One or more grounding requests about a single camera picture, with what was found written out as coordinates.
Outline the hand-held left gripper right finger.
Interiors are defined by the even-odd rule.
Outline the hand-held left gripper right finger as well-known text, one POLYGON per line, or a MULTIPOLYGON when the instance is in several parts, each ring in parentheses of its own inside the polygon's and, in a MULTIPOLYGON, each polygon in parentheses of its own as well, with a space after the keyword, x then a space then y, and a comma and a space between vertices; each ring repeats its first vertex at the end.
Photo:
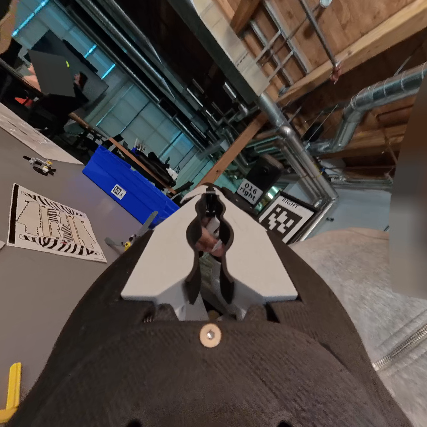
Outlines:
POLYGON ((266 229, 224 196, 219 215, 221 294, 238 320, 253 306, 294 301, 298 292, 266 229))

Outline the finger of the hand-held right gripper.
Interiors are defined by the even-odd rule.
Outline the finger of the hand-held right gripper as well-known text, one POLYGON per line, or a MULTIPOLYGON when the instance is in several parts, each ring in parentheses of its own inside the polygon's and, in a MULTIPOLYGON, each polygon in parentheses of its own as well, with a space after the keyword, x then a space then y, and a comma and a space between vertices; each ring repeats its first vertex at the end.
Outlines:
POLYGON ((193 199, 194 197, 205 194, 208 187, 209 187, 209 185, 206 185, 206 184, 197 186, 195 189, 189 191, 186 195, 183 196, 180 204, 184 205, 185 203, 187 203, 189 200, 193 199))

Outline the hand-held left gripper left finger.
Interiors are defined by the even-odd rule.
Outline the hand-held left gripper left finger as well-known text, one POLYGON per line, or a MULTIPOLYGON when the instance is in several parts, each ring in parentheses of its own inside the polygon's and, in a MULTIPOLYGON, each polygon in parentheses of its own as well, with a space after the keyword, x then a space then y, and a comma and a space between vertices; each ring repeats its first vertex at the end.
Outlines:
POLYGON ((156 306, 169 304, 180 321, 206 320, 200 294, 190 304, 184 289, 195 255, 186 232, 196 218, 195 206, 200 198, 190 199, 154 229, 121 291, 124 300, 152 302, 156 306))

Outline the black lego connector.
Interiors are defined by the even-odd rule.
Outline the black lego connector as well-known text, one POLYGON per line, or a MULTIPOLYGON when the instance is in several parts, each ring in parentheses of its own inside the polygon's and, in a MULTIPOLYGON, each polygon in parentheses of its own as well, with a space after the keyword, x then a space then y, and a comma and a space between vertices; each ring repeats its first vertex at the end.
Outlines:
POLYGON ((205 216, 207 218, 216 217, 216 208, 217 208, 218 200, 217 200, 216 189, 212 186, 208 186, 206 189, 205 203, 206 203, 205 216))

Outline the partly built lego model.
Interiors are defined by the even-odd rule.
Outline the partly built lego model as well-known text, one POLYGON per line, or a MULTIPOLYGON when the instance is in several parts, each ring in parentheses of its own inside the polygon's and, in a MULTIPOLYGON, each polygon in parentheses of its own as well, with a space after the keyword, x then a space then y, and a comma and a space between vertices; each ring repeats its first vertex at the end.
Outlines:
POLYGON ((39 174, 47 176, 54 175, 56 172, 56 169, 52 167, 52 162, 50 160, 42 160, 37 157, 28 157, 25 155, 23 158, 28 161, 32 165, 33 169, 39 174))

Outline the yellow lego angle beam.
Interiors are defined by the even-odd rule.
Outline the yellow lego angle beam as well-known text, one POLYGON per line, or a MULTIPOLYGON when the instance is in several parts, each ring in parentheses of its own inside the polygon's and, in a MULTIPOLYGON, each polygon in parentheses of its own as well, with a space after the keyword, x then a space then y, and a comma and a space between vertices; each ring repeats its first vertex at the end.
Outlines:
POLYGON ((5 424, 16 413, 20 404, 22 364, 14 363, 9 369, 6 407, 0 410, 0 423, 5 424))

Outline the person's right hand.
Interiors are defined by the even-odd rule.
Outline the person's right hand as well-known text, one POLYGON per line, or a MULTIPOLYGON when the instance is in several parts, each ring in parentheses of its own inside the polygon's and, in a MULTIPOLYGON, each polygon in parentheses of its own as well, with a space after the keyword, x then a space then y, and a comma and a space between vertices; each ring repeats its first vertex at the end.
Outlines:
POLYGON ((205 227, 201 228, 201 237, 196 242, 195 248, 200 252, 209 253, 217 258, 221 258, 224 253, 222 241, 214 237, 205 227))

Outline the silver ceiling pipe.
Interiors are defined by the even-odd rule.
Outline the silver ceiling pipe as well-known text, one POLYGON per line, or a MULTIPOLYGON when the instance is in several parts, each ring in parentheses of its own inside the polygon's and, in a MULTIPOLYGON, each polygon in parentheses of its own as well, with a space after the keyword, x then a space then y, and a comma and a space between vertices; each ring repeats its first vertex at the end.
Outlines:
POLYGON ((304 173, 309 177, 311 183, 322 195, 324 203, 334 204, 337 202, 339 196, 335 189, 331 186, 329 181, 322 176, 312 156, 304 148, 300 137, 291 127, 290 122, 281 112, 276 102, 274 102, 270 95, 265 91, 260 95, 257 104, 267 115, 270 123, 274 126, 275 130, 284 141, 283 145, 287 146, 292 152, 304 173))

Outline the blue plastic bin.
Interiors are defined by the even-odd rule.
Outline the blue plastic bin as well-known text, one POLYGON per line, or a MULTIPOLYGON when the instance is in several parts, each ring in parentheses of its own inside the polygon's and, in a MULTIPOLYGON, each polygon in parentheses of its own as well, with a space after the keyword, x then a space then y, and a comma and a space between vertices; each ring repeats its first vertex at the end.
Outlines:
POLYGON ((102 146, 83 168, 83 174, 140 223, 157 211, 152 223, 156 226, 179 209, 152 182, 102 146))

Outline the zebra striped sticker sheet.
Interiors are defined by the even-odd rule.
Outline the zebra striped sticker sheet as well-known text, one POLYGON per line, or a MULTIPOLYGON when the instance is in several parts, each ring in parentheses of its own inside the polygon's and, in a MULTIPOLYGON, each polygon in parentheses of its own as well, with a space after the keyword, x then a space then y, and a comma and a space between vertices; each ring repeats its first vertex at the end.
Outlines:
POLYGON ((17 183, 12 186, 6 245, 107 263, 85 213, 17 183))

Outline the white paper sheet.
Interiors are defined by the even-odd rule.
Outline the white paper sheet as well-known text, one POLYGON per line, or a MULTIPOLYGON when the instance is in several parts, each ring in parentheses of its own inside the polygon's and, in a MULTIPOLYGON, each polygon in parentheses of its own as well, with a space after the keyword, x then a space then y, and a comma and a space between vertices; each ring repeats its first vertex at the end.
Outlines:
POLYGON ((0 104, 0 127, 46 160, 83 164, 35 130, 4 104, 0 104))

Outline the silver air duct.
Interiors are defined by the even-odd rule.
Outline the silver air duct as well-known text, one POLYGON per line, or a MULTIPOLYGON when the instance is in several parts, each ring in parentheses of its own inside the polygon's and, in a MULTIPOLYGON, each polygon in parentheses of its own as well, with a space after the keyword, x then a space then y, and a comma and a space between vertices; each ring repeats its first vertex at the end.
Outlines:
POLYGON ((306 149, 313 156, 343 150, 350 143, 368 111, 416 95, 426 73, 427 63, 424 62, 417 67, 362 89, 345 106, 334 137, 329 140, 307 143, 306 149))

